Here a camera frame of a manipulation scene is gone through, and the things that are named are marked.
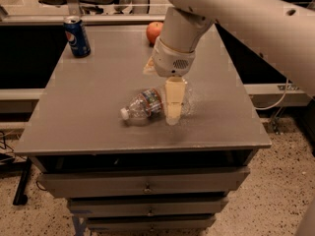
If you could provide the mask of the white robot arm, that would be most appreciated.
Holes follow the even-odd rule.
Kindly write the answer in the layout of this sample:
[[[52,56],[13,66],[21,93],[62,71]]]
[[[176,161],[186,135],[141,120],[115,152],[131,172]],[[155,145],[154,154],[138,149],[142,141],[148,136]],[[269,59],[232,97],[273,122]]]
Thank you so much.
[[[168,0],[153,50],[157,74],[166,78],[166,118],[180,118],[184,85],[201,36],[217,23],[263,56],[306,94],[315,96],[315,14],[282,0]]]

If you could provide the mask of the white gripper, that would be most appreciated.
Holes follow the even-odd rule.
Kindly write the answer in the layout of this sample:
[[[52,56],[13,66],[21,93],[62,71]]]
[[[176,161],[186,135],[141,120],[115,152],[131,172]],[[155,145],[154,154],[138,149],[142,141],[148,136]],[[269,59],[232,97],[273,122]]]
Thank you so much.
[[[185,53],[167,47],[157,38],[152,57],[143,69],[145,75],[168,78],[165,82],[165,116],[168,125],[175,125],[181,117],[182,103],[186,91],[186,75],[195,59],[195,52]]]

